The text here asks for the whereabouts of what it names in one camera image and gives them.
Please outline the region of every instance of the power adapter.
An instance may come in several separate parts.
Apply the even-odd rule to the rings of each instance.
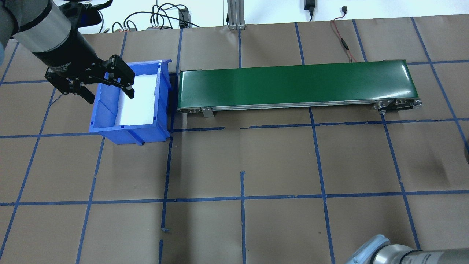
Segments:
[[[304,0],[304,10],[309,10],[311,16],[313,16],[314,7],[316,7],[316,0]]]

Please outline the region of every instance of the blue plastic bin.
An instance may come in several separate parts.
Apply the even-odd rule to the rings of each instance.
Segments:
[[[138,144],[141,146],[145,142],[166,141],[169,138],[166,114],[168,91],[172,89],[168,72],[170,62],[171,60],[129,63],[136,76],[158,75],[152,124],[115,126],[121,89],[99,84],[91,115],[90,132],[98,132],[118,145]]]

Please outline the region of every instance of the green conveyor belt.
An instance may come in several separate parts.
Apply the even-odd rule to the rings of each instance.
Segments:
[[[179,87],[180,112],[419,99],[405,61],[182,71]]]

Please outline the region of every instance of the blue tape line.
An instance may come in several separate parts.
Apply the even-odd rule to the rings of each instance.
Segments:
[[[58,99],[60,99],[62,97],[62,93],[59,95],[59,97],[57,97],[57,99],[55,99],[50,105],[49,107],[51,107],[55,102],[57,102]]]
[[[52,102],[52,100],[54,98],[54,93],[55,93],[55,89],[52,90],[52,94],[51,94],[51,98],[49,100],[49,104]],[[50,108],[47,107],[47,109],[45,111],[44,119],[43,119],[42,124],[41,124],[41,129],[39,130],[39,136],[41,135],[42,130],[44,129],[45,120],[47,119],[47,115],[49,114],[49,109]],[[20,200],[21,200],[21,196],[23,195],[23,190],[24,190],[24,187],[26,186],[26,181],[28,180],[29,172],[31,170],[32,162],[34,160],[34,155],[36,154],[36,151],[38,149],[39,140],[40,140],[40,137],[38,137],[36,139],[36,143],[34,144],[34,148],[33,148],[32,154],[31,154],[31,159],[28,163],[28,168],[26,169],[26,173],[24,175],[23,182],[21,183],[21,188],[20,188],[20,191],[18,193],[18,197],[16,199],[15,207],[13,208],[13,212],[11,214],[11,218],[10,218],[10,222],[8,224],[7,232],[5,233],[5,237],[3,238],[3,243],[2,243],[2,246],[0,248],[0,259],[3,256],[3,251],[5,250],[5,245],[7,244],[8,236],[9,236],[10,231],[11,231],[11,226],[13,225],[13,221],[14,221],[15,216],[16,216],[16,211],[18,210],[18,206],[19,206],[19,203],[20,203]]]
[[[78,253],[76,254],[75,264],[80,263],[80,258],[82,255],[83,241],[85,239],[86,226],[88,224],[88,217],[90,216],[91,201],[93,200],[94,186],[96,185],[96,177],[93,178],[93,183],[91,185],[90,197],[88,199],[88,205],[86,206],[85,220],[83,221],[82,234],[80,236],[80,244],[78,245]]]
[[[469,194],[469,190],[406,192],[406,195]]]
[[[90,196],[88,198],[88,203],[87,203],[87,206],[86,206],[85,219],[83,221],[82,234],[80,236],[80,244],[78,245],[78,252],[76,254],[75,264],[80,263],[80,258],[81,258],[81,255],[82,255],[83,241],[84,241],[85,234],[86,234],[86,226],[88,225],[88,217],[90,216],[91,202],[93,201],[94,188],[96,186],[96,175],[98,174],[98,171],[99,171],[99,165],[101,164],[101,157],[102,157],[103,149],[104,149],[104,142],[105,142],[104,139],[105,138],[103,137],[103,139],[101,141],[101,146],[99,147],[98,158],[97,158],[97,161],[96,161],[96,168],[94,170],[94,176],[93,176],[93,182],[91,184]]]
[[[191,132],[191,131],[213,131],[213,130],[223,130],[224,126],[221,127],[206,127],[206,128],[182,128],[182,129],[173,129],[173,132]]]
[[[164,199],[140,199],[140,200],[98,200],[92,201],[91,204],[127,204],[127,203],[159,203]]]
[[[37,138],[39,135],[15,135],[15,136],[0,136],[0,139],[23,139],[23,138]]]
[[[98,161],[96,162],[96,168],[94,170],[94,177],[98,174],[99,171],[99,165],[101,164],[101,156],[103,155],[103,149],[104,149],[104,142],[105,142],[105,137],[103,137],[101,141],[101,146],[99,147],[99,154],[98,154]]]
[[[214,202],[214,201],[234,201],[241,200],[240,196],[206,197],[206,198],[175,198],[168,199],[167,202]]]
[[[179,62],[181,60],[181,47],[182,47],[182,31],[183,29],[181,29],[179,31],[179,46],[177,48],[177,62],[176,62],[176,75],[179,74]]]
[[[127,41],[127,31],[124,32],[124,40],[122,41],[122,48],[121,48],[121,58],[124,56],[124,48],[125,48],[125,42]]]
[[[304,65],[303,47],[301,45],[300,31],[298,30],[298,23],[295,22],[296,37],[298,38],[298,46],[300,47],[301,65]]]
[[[256,129],[256,128],[281,128],[281,127],[310,127],[311,124],[265,124],[252,125],[250,127],[242,127],[240,129]]]
[[[407,65],[428,65],[430,62],[408,62]]]
[[[44,134],[40,135],[41,138],[50,137],[79,137],[79,136],[97,136],[99,133],[96,132],[83,132],[83,133],[61,133],[61,134]]]
[[[362,38],[360,37],[360,33],[358,32],[355,19],[352,20],[352,23],[353,23],[353,27],[355,28],[355,34],[356,34],[356,38],[358,39],[358,44],[360,45],[360,49],[362,51],[363,60],[367,62],[368,59],[366,58],[365,49],[363,48]]]
[[[238,29],[238,68],[242,68],[242,59],[241,59],[241,29]]]
[[[342,123],[317,123],[314,126],[322,126],[322,125],[338,125],[338,124],[346,124],[346,125],[356,125],[356,124],[381,124],[381,121],[363,121],[363,122],[342,122]]]
[[[449,102],[448,96],[446,95],[445,89],[443,88],[443,85],[441,84],[441,81],[438,77],[435,67],[433,66],[433,64],[430,64],[430,67],[431,67],[431,70],[433,71],[433,74],[435,75],[435,78],[437,80],[438,86],[440,87],[441,93],[443,94],[443,97],[445,97],[446,103],[448,104],[449,110],[451,111],[451,115],[453,115],[453,119],[456,122],[456,126],[458,127],[459,134],[461,135],[462,141],[464,142],[466,149],[469,151],[469,144],[466,140],[466,136],[464,135],[464,132],[462,131],[461,125],[459,124],[458,118],[456,117],[456,113],[454,112],[454,109],[451,106],[451,103]]]
[[[412,234],[414,236],[415,245],[416,245],[417,249],[420,250],[420,242],[418,240],[417,232],[415,230],[415,225],[414,225],[414,220],[412,218],[412,213],[410,212],[410,206],[409,206],[409,203],[407,201],[407,196],[406,196],[406,191],[405,191],[405,188],[404,188],[404,184],[401,181],[401,171],[399,170],[399,166],[397,164],[396,154],[394,152],[393,143],[391,141],[391,136],[389,135],[389,130],[387,128],[387,124],[386,124],[386,120],[384,118],[384,115],[381,115],[381,120],[383,121],[383,126],[384,126],[384,131],[386,133],[387,143],[389,145],[389,150],[391,151],[391,156],[393,158],[394,168],[396,169],[397,179],[398,179],[398,182],[399,182],[399,186],[401,187],[402,197],[404,198],[404,205],[406,207],[407,216],[409,218],[410,228],[412,229]]]
[[[59,201],[59,202],[20,202],[19,205],[74,205],[88,204],[88,201]]]
[[[18,81],[18,82],[4,82],[5,85],[16,85],[16,84],[35,84],[35,83],[48,83],[47,80],[38,80],[38,81]]]
[[[448,96],[446,95],[445,89],[438,77],[438,74],[435,70],[435,66],[433,65],[433,62],[430,59],[430,55],[428,54],[427,48],[425,46],[424,40],[422,39],[422,36],[420,35],[420,31],[417,28],[417,24],[415,23],[415,19],[413,17],[410,18],[412,20],[412,24],[414,25],[415,32],[417,33],[418,39],[420,40],[420,44],[422,44],[422,48],[425,51],[425,55],[427,56],[428,62],[430,62],[430,67],[431,70],[433,71],[433,75],[435,76],[438,86],[440,87],[441,93],[443,94],[443,97],[446,100],[446,103],[448,105],[448,108],[451,112],[451,115],[453,116],[454,121],[456,122],[456,126],[458,127],[459,134],[461,135],[462,141],[464,142],[464,145],[466,146],[466,149],[469,151],[469,144],[466,140],[466,136],[464,135],[464,132],[462,131],[461,125],[459,124],[458,118],[456,117],[456,113],[454,112],[453,107],[451,106],[451,103],[448,99]]]
[[[244,210],[244,175],[241,171],[241,236],[242,236],[242,263],[246,264],[246,212]]]
[[[181,60],[181,48],[182,48],[182,33],[183,29],[179,31],[179,42],[178,42],[178,50],[177,50],[177,63],[176,63],[176,74],[179,73],[179,65]],[[171,113],[171,126],[170,132],[174,132],[174,115],[177,109],[177,94],[179,90],[179,77],[176,75],[176,87],[174,91],[174,101],[173,101],[173,111]],[[165,228],[166,226],[166,208],[167,208],[167,199],[168,199],[168,188],[169,188],[169,173],[171,170],[171,155],[172,155],[172,148],[173,148],[173,137],[170,137],[169,140],[169,149],[168,149],[168,158],[166,164],[166,179],[165,179],[165,190],[164,190],[164,197],[163,197],[163,209],[161,212],[161,230],[164,232],[169,232],[169,229]]]
[[[159,241],[159,249],[158,249],[158,264],[161,264],[163,260],[163,240]]]
[[[181,49],[182,49],[182,33],[184,29],[181,29],[179,31],[179,44],[177,48],[177,62],[176,62],[176,83],[174,85],[173,91],[170,93],[172,96],[172,111],[171,111],[171,123],[169,126],[169,132],[173,133],[174,132],[174,116],[177,110],[177,105],[178,105],[178,92],[179,92],[179,66],[181,62]]]
[[[168,229],[165,228],[165,225],[166,225],[166,205],[167,205],[167,200],[168,200],[169,172],[171,170],[172,148],[173,148],[173,137],[171,136],[169,139],[168,160],[166,163],[166,180],[165,180],[165,193],[163,196],[163,211],[161,212],[161,229],[164,232],[169,231]]]
[[[16,50],[18,49],[19,45],[20,45],[20,43],[17,42],[16,46],[15,46],[15,49],[13,50],[13,53],[11,54],[10,60],[8,61],[7,67],[5,68],[5,72],[3,73],[3,76],[0,80],[0,84],[4,83],[3,81],[5,80],[5,77],[7,76],[8,69],[10,69],[11,62],[13,61],[13,57],[15,56]]]
[[[469,60],[462,61],[441,61],[441,62],[432,62],[433,64],[445,64],[445,63],[468,63]]]
[[[441,194],[469,194],[469,190],[444,190],[444,191],[414,191],[405,192],[405,195],[441,195]],[[402,192],[390,193],[352,193],[352,194],[326,194],[327,198],[346,197],[379,197],[379,196],[399,196]],[[224,196],[206,198],[168,198],[167,202],[215,202],[215,201],[240,201],[244,200],[277,200],[277,199],[317,199],[322,198],[322,194],[301,194],[301,195],[253,195],[253,196]],[[163,203],[164,199],[139,199],[139,200],[98,200],[92,204],[127,204],[127,203]],[[18,205],[74,205],[88,204],[88,201],[58,201],[58,202],[20,202]],[[0,202],[0,206],[14,206],[14,202]]]
[[[62,133],[62,134],[41,134],[41,135],[12,135],[0,136],[0,139],[23,139],[23,138],[50,138],[50,137],[72,137],[72,136],[95,136],[99,135],[96,132],[83,132],[83,133]]]
[[[422,120],[393,120],[386,121],[387,124],[403,124],[403,123],[431,123],[431,122],[454,122],[454,119],[422,119]]]
[[[417,33],[418,39],[420,40],[420,44],[422,44],[422,48],[424,49],[425,56],[427,57],[428,62],[431,62],[430,55],[428,54],[427,48],[425,47],[424,40],[418,31],[417,24],[415,23],[414,17],[411,16],[410,19],[412,20],[412,24],[414,26],[415,32]]]
[[[316,161],[318,163],[319,182],[321,184],[321,195],[323,198],[324,218],[325,218],[325,226],[327,230],[327,240],[329,241],[329,251],[331,254],[331,262],[332,264],[335,264],[334,249],[332,245],[331,225],[329,223],[329,211],[327,210],[327,196],[325,194],[324,177],[322,174],[321,157],[319,155],[318,138],[316,136],[316,126],[314,125],[314,117],[313,117],[313,112],[311,111],[311,107],[309,107],[309,111],[310,111],[310,119],[311,119],[311,124],[312,124],[311,127],[313,129],[313,140],[314,140],[314,149],[316,151]]]
[[[363,194],[327,194],[328,198],[345,198],[345,197],[377,197],[377,196],[399,196],[402,192],[394,193],[363,193]]]

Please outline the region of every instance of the blue tape grid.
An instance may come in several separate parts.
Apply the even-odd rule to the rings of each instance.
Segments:
[[[459,130],[459,133],[461,135],[462,141],[464,142],[464,144],[466,146],[466,149],[469,151],[469,144],[466,140],[466,136],[464,135],[464,132],[462,131],[461,125],[459,124],[459,120],[456,117],[456,114],[453,110],[453,107],[451,106],[451,103],[448,99],[448,96],[446,95],[445,89],[444,89],[444,87],[443,87],[443,85],[442,85],[442,83],[441,83],[441,81],[438,77],[437,71],[435,70],[435,66],[433,65],[434,63],[430,59],[430,55],[428,54],[428,51],[427,51],[427,48],[425,46],[424,40],[422,39],[422,36],[420,35],[420,32],[417,28],[417,24],[415,23],[415,19],[413,17],[411,17],[410,19],[412,20],[412,24],[414,25],[414,29],[415,29],[415,32],[417,33],[418,39],[420,40],[420,44],[422,44],[422,48],[425,51],[425,56],[427,56],[428,63],[430,64],[431,70],[433,71],[433,75],[435,76],[435,79],[438,82],[438,86],[440,87],[441,93],[443,94],[443,97],[446,100],[446,104],[448,105],[448,108],[451,112],[451,115],[453,116],[453,120],[456,123],[456,126],[458,127],[458,130]]]
[[[246,233],[245,233],[245,215],[244,215],[244,201],[245,200],[264,200],[264,199],[323,199],[324,202],[324,210],[325,210],[325,221],[326,221],[326,228],[327,228],[327,234],[328,234],[328,241],[329,241],[329,249],[330,249],[330,254],[331,254],[331,260],[332,263],[335,263],[334,255],[333,255],[333,245],[332,245],[332,236],[331,236],[331,230],[330,230],[330,225],[329,225],[329,218],[328,218],[328,212],[327,212],[327,198],[343,198],[343,197],[378,197],[378,196],[400,196],[402,195],[404,198],[404,203],[406,205],[406,210],[408,213],[409,221],[411,224],[411,229],[412,233],[414,235],[414,240],[416,241],[417,248],[420,248],[419,241],[416,235],[415,231],[415,226],[412,220],[411,212],[410,212],[410,207],[408,205],[407,201],[407,196],[409,195],[441,195],[441,194],[469,194],[469,190],[442,190],[442,191],[419,191],[419,192],[406,192],[405,188],[400,181],[400,171],[399,171],[399,166],[397,164],[397,160],[395,157],[394,149],[392,146],[392,141],[389,136],[389,131],[387,129],[387,124],[401,124],[401,123],[428,123],[428,122],[456,122],[458,126],[458,130],[461,134],[461,137],[464,140],[464,143],[466,147],[469,149],[468,143],[465,139],[464,133],[462,132],[461,126],[459,124],[459,121],[469,121],[469,118],[457,118],[455,115],[455,112],[451,106],[451,103],[446,95],[446,92],[443,88],[443,85],[436,73],[436,70],[434,68],[434,64],[444,64],[444,63],[469,63],[469,60],[458,60],[458,61],[436,61],[433,62],[430,59],[430,56],[428,54],[428,51],[424,45],[424,42],[422,40],[422,37],[418,31],[418,28],[416,26],[415,20],[412,17],[412,23],[413,26],[416,30],[416,33],[419,37],[419,40],[422,44],[422,47],[425,51],[425,55],[427,56],[428,61],[427,62],[409,62],[408,65],[420,65],[420,64],[428,64],[431,66],[433,74],[438,82],[438,85],[443,93],[443,96],[448,104],[448,107],[450,108],[450,111],[453,115],[453,118],[451,119],[443,119],[443,120],[433,120],[433,119],[425,119],[425,120],[396,120],[396,121],[386,121],[384,117],[382,116],[381,121],[368,121],[368,122],[343,122],[343,123],[314,123],[314,118],[312,115],[311,108],[309,109],[310,111],[310,117],[311,117],[311,124],[280,124],[280,125],[262,125],[262,126],[251,126],[247,128],[241,128],[241,129],[259,129],[259,128],[282,128],[282,127],[308,127],[311,126],[313,129],[313,140],[315,143],[315,151],[317,155],[317,163],[318,163],[318,170],[319,170],[319,176],[320,176],[320,183],[321,183],[321,194],[304,194],[304,195],[260,195],[260,196],[245,196],[244,195],[244,173],[242,172],[241,174],[241,196],[229,196],[229,197],[207,197],[207,198],[174,198],[174,199],[169,199],[167,197],[167,190],[168,190],[168,184],[169,184],[169,168],[170,168],[170,162],[171,162],[171,148],[172,148],[172,143],[173,143],[173,137],[170,138],[170,147],[168,151],[168,164],[167,164],[167,174],[166,174],[166,182],[165,182],[165,197],[164,199],[141,199],[141,200],[112,200],[112,201],[93,201],[92,196],[94,192],[94,186],[96,183],[96,174],[99,169],[99,163],[104,147],[104,141],[101,142],[101,147],[98,155],[98,160],[97,160],[97,165],[96,165],[96,170],[95,170],[95,177],[93,178],[93,183],[91,186],[91,191],[90,191],[90,196],[88,201],[58,201],[58,202],[20,202],[21,195],[23,193],[24,186],[26,184],[26,180],[34,159],[35,152],[38,147],[38,143],[41,137],[60,137],[60,136],[87,136],[87,135],[97,135],[97,133],[64,133],[64,134],[42,134],[42,130],[45,125],[45,121],[49,112],[49,107],[54,103],[52,101],[53,95],[55,90],[53,91],[53,94],[50,98],[49,101],[49,107],[46,110],[45,117],[43,119],[43,123],[41,125],[41,130],[39,134],[35,135],[11,135],[11,136],[0,136],[0,139],[2,138],[37,138],[35,147],[33,149],[33,153],[31,155],[30,162],[28,164],[28,169],[26,171],[25,177],[23,179],[22,187],[20,189],[20,193],[18,195],[18,198],[16,202],[1,202],[0,206],[14,206],[12,217],[10,219],[7,232],[2,244],[2,247],[0,249],[0,258],[3,254],[9,232],[11,230],[11,226],[13,224],[13,220],[15,218],[15,214],[17,211],[18,206],[23,206],[23,205],[72,205],[72,204],[82,204],[82,205],[87,205],[87,210],[85,214],[85,220],[83,223],[83,229],[82,229],[82,235],[80,238],[80,245],[77,253],[77,260],[76,263],[79,263],[80,260],[80,255],[81,255],[81,250],[83,246],[83,240],[84,240],[84,235],[86,231],[86,225],[87,225],[87,219],[89,216],[90,208],[92,204],[123,204],[123,203],[163,203],[164,204],[164,209],[163,209],[163,216],[162,216],[162,228],[164,228],[164,220],[165,220],[165,215],[166,215],[166,203],[168,202],[210,202],[210,201],[232,201],[232,200],[240,200],[242,201],[242,250],[243,250],[243,263],[246,263]],[[355,20],[352,21],[357,39],[360,45],[360,49],[362,51],[362,55],[365,61],[367,61],[366,54],[363,48],[363,44],[360,38],[360,34],[357,28],[357,25],[355,23]],[[297,33],[297,38],[298,38],[298,45],[299,45],[299,50],[300,50],[300,56],[302,59],[302,64],[304,64],[304,57],[303,57],[303,49],[302,49],[302,44],[301,44],[301,38],[300,38],[300,33],[298,30],[298,25],[295,23],[295,30]],[[124,41],[122,44],[122,49],[121,49],[121,56],[123,55],[124,52],[124,47],[125,47],[125,41],[127,38],[127,33],[124,34]],[[180,31],[180,38],[179,38],[179,47],[178,47],[178,59],[177,59],[177,70],[179,69],[179,61],[180,61],[180,55],[181,55],[181,42],[182,42],[182,30]],[[15,49],[13,51],[13,54],[8,62],[7,68],[5,70],[5,73],[2,76],[2,79],[0,80],[0,85],[2,84],[26,84],[26,83],[42,83],[42,82],[47,82],[46,80],[37,80],[37,81],[17,81],[17,82],[4,82],[5,76],[7,74],[7,71],[11,65],[11,62],[13,60],[13,57],[17,51],[19,44],[16,44]],[[239,55],[239,67],[241,68],[242,66],[242,58],[241,58],[241,31],[238,31],[238,55]],[[316,131],[315,127],[316,126],[329,126],[329,125],[359,125],[359,124],[383,124],[386,137],[388,139],[388,144],[390,147],[391,155],[393,157],[394,165],[396,168],[396,174],[398,176],[398,180],[401,186],[401,192],[391,192],[391,193],[354,193],[354,194],[327,194],[325,189],[324,189],[324,178],[322,176],[322,169],[320,165],[320,155],[319,155],[319,148],[318,148],[318,142],[317,142],[317,137],[316,137]],[[190,128],[190,129],[173,129],[174,125],[174,111],[172,114],[172,121],[171,121],[171,132],[191,132],[191,131],[213,131],[213,130],[223,130],[224,127],[211,127],[211,128]],[[162,250],[163,250],[163,240],[160,240],[159,243],[159,263],[161,263],[161,258],[162,258]]]
[[[179,66],[181,61],[181,48],[182,48],[182,36],[183,36],[183,29],[179,31],[179,42],[178,42],[178,49],[177,49],[177,62],[176,62],[176,73],[179,73]],[[166,163],[166,179],[165,179],[165,190],[163,196],[163,209],[161,212],[161,230],[163,232],[169,232],[169,229],[166,228],[166,209],[167,209],[167,202],[168,202],[168,190],[169,190],[169,176],[171,171],[171,155],[173,149],[173,136],[174,133],[174,115],[177,109],[177,91],[179,89],[179,76],[176,75],[176,85],[174,88],[175,93],[173,93],[173,109],[171,112],[171,125],[170,125],[170,132],[171,136],[169,138],[169,148],[168,148],[168,158]]]
[[[51,98],[49,100],[49,104],[51,104],[53,98],[54,98],[54,94],[55,94],[55,89],[52,90],[52,94],[51,94]],[[42,134],[42,131],[44,129],[44,125],[45,125],[45,121],[47,119],[47,115],[49,114],[49,110],[50,110],[50,107],[47,107],[46,111],[45,111],[45,114],[44,114],[44,119],[42,121],[42,124],[41,124],[41,129],[39,130],[39,135]],[[8,228],[7,228],[7,232],[5,233],[5,237],[3,239],[3,243],[2,243],[2,246],[0,248],[0,259],[1,257],[3,256],[3,251],[5,250],[5,245],[7,244],[7,240],[8,240],[8,235],[10,234],[10,231],[11,231],[11,226],[13,224],[13,221],[15,219],[15,215],[16,215],[16,210],[18,210],[18,206],[19,206],[19,203],[20,203],[20,200],[21,200],[21,196],[23,194],[23,190],[24,190],[24,187],[26,186],[26,180],[28,179],[28,176],[29,176],[29,172],[31,170],[31,165],[32,165],[32,162],[34,160],[34,155],[36,154],[36,150],[38,149],[38,145],[39,145],[39,140],[41,139],[41,137],[39,136],[37,139],[36,139],[36,144],[34,145],[34,148],[33,148],[33,151],[32,151],[32,154],[31,154],[31,158],[30,158],[30,161],[28,163],[28,168],[26,169],[26,173],[24,175],[24,178],[23,178],[23,182],[21,184],[21,188],[20,188],[20,191],[18,193],[18,197],[16,199],[16,202],[15,202],[15,205],[14,205],[14,208],[13,208],[13,213],[11,215],[11,218],[10,218],[10,222],[8,224]]]
[[[244,210],[244,175],[246,172],[241,171],[241,238],[242,238],[242,264],[246,264],[246,213]]]
[[[101,156],[103,154],[104,139],[105,138],[103,137],[103,140],[101,141],[101,146],[99,147],[98,160],[96,161],[96,169],[94,171],[93,182],[91,184],[91,190],[90,190],[90,196],[88,198],[88,202],[86,206],[85,220],[83,221],[82,234],[80,236],[80,244],[78,245],[78,252],[76,254],[75,264],[80,263],[80,258],[82,255],[83,241],[84,241],[85,234],[86,234],[86,226],[88,224],[88,217],[90,216],[91,201],[93,201],[94,187],[96,186],[96,175],[98,174],[99,164],[101,163]]]
[[[238,68],[242,68],[241,58],[241,29],[238,29]]]
[[[469,190],[443,190],[443,191],[413,191],[405,192],[407,196],[414,195],[445,195],[445,194],[469,194]],[[350,194],[326,194],[326,198],[347,197],[386,197],[400,196],[402,192],[389,193],[350,193]],[[241,201],[241,200],[278,200],[278,199],[322,199],[322,194],[300,194],[300,195],[252,195],[252,196],[222,196],[205,198],[168,198],[166,202],[219,202],[219,201]],[[91,204],[130,204],[130,203],[163,203],[164,199],[135,199],[135,200],[93,200]],[[0,202],[0,206],[15,206],[15,202]],[[24,205],[75,205],[88,204],[88,201],[57,201],[57,202],[20,202],[18,206]]]
[[[362,51],[363,59],[364,59],[365,62],[367,62],[368,59],[366,58],[366,53],[365,53],[365,50],[363,48],[363,44],[362,44],[362,41],[361,41],[361,38],[360,38],[360,32],[358,31],[355,20],[352,20],[352,22],[353,22],[353,25],[354,25],[354,28],[355,28],[356,37],[357,37],[358,42],[360,44],[360,49]],[[412,235],[414,236],[414,242],[415,242],[416,248],[418,250],[420,250],[420,242],[418,240],[417,232],[415,230],[414,220],[412,218],[412,213],[410,211],[410,206],[409,206],[409,203],[408,203],[408,200],[407,200],[407,195],[406,195],[406,191],[405,191],[405,188],[404,188],[404,184],[401,181],[401,171],[399,170],[399,165],[397,164],[396,154],[394,152],[393,143],[391,141],[391,136],[389,135],[389,131],[388,131],[388,128],[387,128],[387,123],[386,123],[386,119],[385,119],[384,115],[381,115],[381,121],[383,123],[383,127],[384,127],[384,130],[385,130],[385,133],[386,133],[386,138],[387,138],[387,142],[388,142],[388,145],[389,145],[389,150],[390,150],[391,156],[393,158],[394,168],[396,170],[397,179],[398,179],[399,185],[401,187],[401,195],[404,199],[404,205],[406,207],[407,217],[408,217],[409,223],[410,223],[410,229],[412,230]]]

